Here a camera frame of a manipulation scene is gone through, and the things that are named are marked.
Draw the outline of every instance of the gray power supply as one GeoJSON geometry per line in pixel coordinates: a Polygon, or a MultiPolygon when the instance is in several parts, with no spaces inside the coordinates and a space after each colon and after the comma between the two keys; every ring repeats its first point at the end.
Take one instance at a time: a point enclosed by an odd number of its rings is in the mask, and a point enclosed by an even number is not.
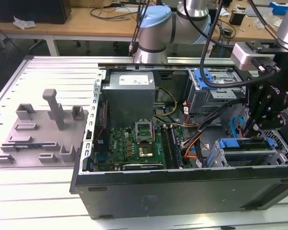
{"type": "Polygon", "coordinates": [[[155,101],[152,72],[112,72],[103,93],[111,108],[111,126],[134,126],[140,119],[150,120],[155,101]]]}

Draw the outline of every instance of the blue latch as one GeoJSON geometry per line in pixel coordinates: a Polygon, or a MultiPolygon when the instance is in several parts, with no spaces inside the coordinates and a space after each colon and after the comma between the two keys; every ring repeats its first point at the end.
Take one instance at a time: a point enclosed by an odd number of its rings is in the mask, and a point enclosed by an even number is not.
{"type": "MultiPolygon", "coordinates": [[[[208,72],[207,69],[204,69],[204,72],[208,81],[213,83],[213,76],[208,72]]],[[[199,69],[194,70],[194,77],[197,80],[201,90],[216,90],[216,88],[209,87],[204,83],[199,69]]]]}
{"type": "Polygon", "coordinates": [[[268,144],[270,145],[270,147],[273,149],[275,147],[275,143],[271,138],[267,139],[268,144]]]}
{"type": "Polygon", "coordinates": [[[240,145],[236,139],[221,139],[219,141],[221,148],[240,148],[240,145]]]}

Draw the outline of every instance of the aluminum work surface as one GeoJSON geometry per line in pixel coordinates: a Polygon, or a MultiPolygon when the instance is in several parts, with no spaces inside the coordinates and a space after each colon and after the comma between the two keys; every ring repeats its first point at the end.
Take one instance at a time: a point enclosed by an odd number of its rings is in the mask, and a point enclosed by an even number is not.
{"type": "MultiPolygon", "coordinates": [[[[169,61],[199,63],[198,58],[169,61]]],[[[17,118],[15,110],[19,103],[31,103],[34,109],[49,109],[40,97],[46,88],[57,90],[57,101],[63,109],[71,109],[75,104],[88,109],[98,62],[128,63],[130,60],[124,57],[36,57],[23,61],[0,93],[0,145],[17,118]]],[[[207,62],[231,63],[228,59],[207,62]]],[[[0,230],[32,227],[35,230],[219,230],[221,226],[238,230],[288,230],[288,197],[266,211],[94,221],[79,196],[69,193],[71,177],[72,168],[0,169],[0,230]]],[[[188,195],[196,196],[196,191],[188,195]]]]}

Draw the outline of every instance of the motherboard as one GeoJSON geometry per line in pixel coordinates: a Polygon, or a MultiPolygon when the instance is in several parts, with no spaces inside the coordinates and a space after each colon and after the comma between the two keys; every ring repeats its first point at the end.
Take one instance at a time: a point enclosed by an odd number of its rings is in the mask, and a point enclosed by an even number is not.
{"type": "Polygon", "coordinates": [[[112,127],[107,153],[97,153],[94,165],[99,171],[182,168],[183,141],[180,127],[157,127],[151,122],[112,127]]]}

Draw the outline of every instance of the floor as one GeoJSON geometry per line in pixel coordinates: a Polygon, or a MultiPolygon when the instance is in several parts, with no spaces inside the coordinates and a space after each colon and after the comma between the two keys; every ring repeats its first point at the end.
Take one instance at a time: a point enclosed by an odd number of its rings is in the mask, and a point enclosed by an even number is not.
{"type": "MultiPolygon", "coordinates": [[[[34,45],[33,40],[29,39],[12,39],[12,41],[22,51],[20,53],[10,41],[5,41],[5,48],[0,49],[0,91],[9,80],[11,75],[22,62],[24,55],[29,54],[29,48],[34,45]]],[[[59,52],[61,56],[87,56],[84,41],[80,41],[81,46],[77,47],[75,41],[57,41],[59,52]]],[[[118,42],[118,49],[113,49],[113,42],[91,42],[90,56],[127,56],[128,55],[128,42],[118,42]]],[[[167,47],[168,57],[200,57],[203,45],[179,45],[178,52],[173,55],[173,45],[167,47]]],[[[46,43],[37,47],[34,50],[36,56],[49,56],[49,51],[46,43]]],[[[217,48],[212,57],[219,57],[220,50],[217,48]]],[[[230,56],[230,51],[226,51],[223,57],[230,56]]]]}

